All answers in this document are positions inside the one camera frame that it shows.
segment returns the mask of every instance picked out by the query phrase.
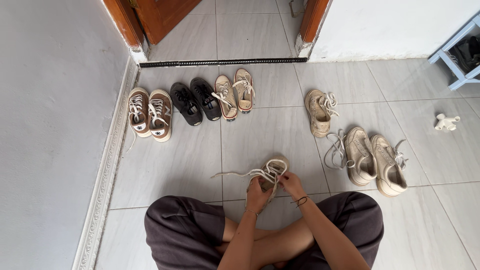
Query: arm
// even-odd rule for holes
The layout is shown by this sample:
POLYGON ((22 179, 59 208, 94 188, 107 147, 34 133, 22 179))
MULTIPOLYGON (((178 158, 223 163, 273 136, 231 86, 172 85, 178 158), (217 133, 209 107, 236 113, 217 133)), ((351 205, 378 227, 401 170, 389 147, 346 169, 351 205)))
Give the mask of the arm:
POLYGON ((263 193, 259 176, 250 181, 250 189, 247 193, 247 206, 241 218, 235 235, 225 251, 225 254, 218 265, 218 270, 248 270, 252 259, 253 233, 257 223, 257 215, 272 194, 272 189, 263 193))
MULTIPOLYGON (((294 201, 307 196, 298 176, 285 172, 279 177, 281 186, 294 201)), ((310 198, 301 199, 300 211, 308 228, 333 270, 370 269, 354 244, 318 209, 310 198)))

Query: black string bracelet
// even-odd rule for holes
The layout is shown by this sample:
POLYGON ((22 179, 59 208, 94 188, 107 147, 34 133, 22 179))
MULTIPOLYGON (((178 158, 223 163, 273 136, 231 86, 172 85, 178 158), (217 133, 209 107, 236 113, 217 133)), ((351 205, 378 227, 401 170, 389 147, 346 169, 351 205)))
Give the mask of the black string bracelet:
MULTIPOLYGON (((298 200, 296 200, 296 201, 294 201, 294 202, 299 202, 301 199, 306 199, 306 198, 310 198, 310 197, 308 197, 308 196, 301 197, 300 199, 298 199, 298 200)), ((306 202, 307 202, 307 200, 305 200, 303 203, 300 203, 300 204, 297 203, 297 207, 299 207, 300 205, 302 205, 302 204, 304 204, 304 203, 306 203, 306 202)))

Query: bracelet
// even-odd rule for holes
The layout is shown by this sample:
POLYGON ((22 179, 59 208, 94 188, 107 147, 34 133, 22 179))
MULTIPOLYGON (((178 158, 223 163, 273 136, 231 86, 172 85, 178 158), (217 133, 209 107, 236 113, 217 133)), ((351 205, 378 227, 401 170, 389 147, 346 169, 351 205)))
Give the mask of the bracelet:
POLYGON ((308 200, 307 198, 310 198, 310 197, 308 197, 308 196, 301 197, 300 199, 298 199, 298 200, 296 200, 296 201, 294 201, 294 202, 296 202, 296 203, 297 203, 297 207, 299 207, 300 205, 302 205, 302 204, 304 204, 304 203, 307 202, 307 200, 308 200), (304 201, 303 203, 299 203, 301 199, 305 199, 305 201, 304 201))
POLYGON ((253 211, 253 210, 248 210, 248 209, 245 209, 243 212, 245 213, 245 212, 247 212, 247 211, 250 211, 250 212, 254 213, 254 214, 255 214, 255 216, 258 216, 258 213, 257 213, 257 212, 255 212, 255 211, 253 211))

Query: blue shoe rack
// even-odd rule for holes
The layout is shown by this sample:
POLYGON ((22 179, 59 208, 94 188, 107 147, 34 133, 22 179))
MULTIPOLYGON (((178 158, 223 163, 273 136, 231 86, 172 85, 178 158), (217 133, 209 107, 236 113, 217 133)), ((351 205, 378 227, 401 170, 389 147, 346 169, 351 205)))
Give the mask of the blue shoe rack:
POLYGON ((469 22, 460 32, 458 32, 450 41, 443 46, 438 52, 432 55, 428 62, 433 64, 437 62, 439 58, 442 58, 443 61, 448 65, 448 67, 452 70, 458 80, 451 85, 448 86, 450 90, 457 90, 460 86, 467 84, 467 83, 480 83, 480 80, 474 79, 475 76, 480 74, 480 66, 476 67, 474 70, 470 71, 469 73, 465 74, 462 69, 452 60, 450 54, 445 53, 448 52, 457 42, 459 42, 463 37, 468 35, 475 26, 480 27, 480 14, 475 16, 471 22, 469 22))

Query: white plastic pipe fitting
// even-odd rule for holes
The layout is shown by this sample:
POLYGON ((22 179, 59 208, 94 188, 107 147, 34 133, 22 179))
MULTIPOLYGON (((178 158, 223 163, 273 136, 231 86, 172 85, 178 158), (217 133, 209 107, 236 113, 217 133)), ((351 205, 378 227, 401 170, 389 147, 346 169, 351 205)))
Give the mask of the white plastic pipe fitting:
POLYGON ((455 130, 456 125, 452 122, 460 121, 460 117, 446 117, 443 113, 437 115, 438 123, 435 126, 436 130, 441 130, 443 127, 446 127, 448 130, 455 130))

